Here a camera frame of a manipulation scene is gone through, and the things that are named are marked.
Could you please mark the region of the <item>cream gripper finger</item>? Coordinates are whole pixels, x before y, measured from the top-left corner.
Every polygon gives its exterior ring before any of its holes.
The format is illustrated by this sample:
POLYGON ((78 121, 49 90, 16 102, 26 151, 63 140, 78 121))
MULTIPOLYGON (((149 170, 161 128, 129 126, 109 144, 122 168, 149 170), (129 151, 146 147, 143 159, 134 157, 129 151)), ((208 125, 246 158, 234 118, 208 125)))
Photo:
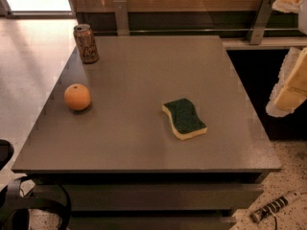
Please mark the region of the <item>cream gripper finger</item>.
POLYGON ((275 0, 272 4, 272 8, 279 12, 298 13, 302 2, 303 0, 275 0))
POLYGON ((292 47, 284 57, 266 112, 281 118, 295 112, 307 100, 307 48, 292 47))

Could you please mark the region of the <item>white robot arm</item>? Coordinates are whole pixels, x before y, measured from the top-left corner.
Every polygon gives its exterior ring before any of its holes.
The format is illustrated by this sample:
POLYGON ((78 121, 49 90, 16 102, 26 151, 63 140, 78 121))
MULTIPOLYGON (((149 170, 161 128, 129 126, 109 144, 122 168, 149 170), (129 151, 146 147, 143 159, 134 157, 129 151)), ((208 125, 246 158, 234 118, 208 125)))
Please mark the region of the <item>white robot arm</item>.
MULTIPOLYGON (((298 14, 298 30, 307 35, 307 0, 276 0, 272 8, 298 14)), ((307 100, 307 47, 291 47, 279 70, 266 112, 282 118, 295 112, 307 100)))

